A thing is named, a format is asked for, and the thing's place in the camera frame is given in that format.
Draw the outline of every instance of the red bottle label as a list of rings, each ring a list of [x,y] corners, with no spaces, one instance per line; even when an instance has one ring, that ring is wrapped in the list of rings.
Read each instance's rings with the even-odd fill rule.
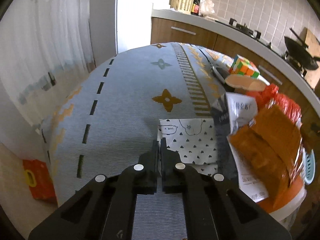
[[[192,10],[191,10],[192,12],[194,12],[194,13],[198,13],[199,12],[199,5],[197,5],[197,4],[193,4],[192,5]]]

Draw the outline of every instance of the countertop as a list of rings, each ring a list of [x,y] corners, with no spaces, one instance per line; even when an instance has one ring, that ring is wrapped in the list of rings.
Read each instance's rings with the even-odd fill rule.
[[[172,10],[152,10],[152,17],[163,18],[178,22],[183,22],[191,24],[214,33],[217,33],[221,36],[224,36],[230,40],[233,40],[242,46],[250,49],[271,65],[277,68],[282,74],[284,74],[295,86],[303,93],[303,95],[308,99],[310,104],[313,106],[314,110],[320,117],[320,100],[305,82],[305,80],[292,68],[290,67],[281,57],[277,54],[266,48],[264,45],[258,41],[250,38],[249,36],[225,26],[223,24],[206,20],[204,18],[187,15],[180,12],[175,12]]]

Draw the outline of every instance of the white curtain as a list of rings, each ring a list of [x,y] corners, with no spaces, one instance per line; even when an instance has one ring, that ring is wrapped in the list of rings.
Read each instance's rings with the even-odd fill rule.
[[[38,126],[94,68],[89,0],[14,0],[0,21],[0,79]]]

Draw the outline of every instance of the soy sauce bottle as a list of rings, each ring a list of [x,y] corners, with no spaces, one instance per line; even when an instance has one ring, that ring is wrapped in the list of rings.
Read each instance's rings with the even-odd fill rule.
[[[199,16],[199,0],[193,0],[191,14]]]

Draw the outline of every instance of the wok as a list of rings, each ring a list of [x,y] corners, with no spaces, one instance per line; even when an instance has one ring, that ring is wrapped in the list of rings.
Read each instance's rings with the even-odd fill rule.
[[[297,36],[299,40],[301,40],[291,28],[290,30]],[[303,68],[308,70],[316,70],[319,67],[317,61],[320,61],[320,57],[312,57],[302,45],[287,36],[284,37],[284,43],[287,47],[289,55],[296,59]]]

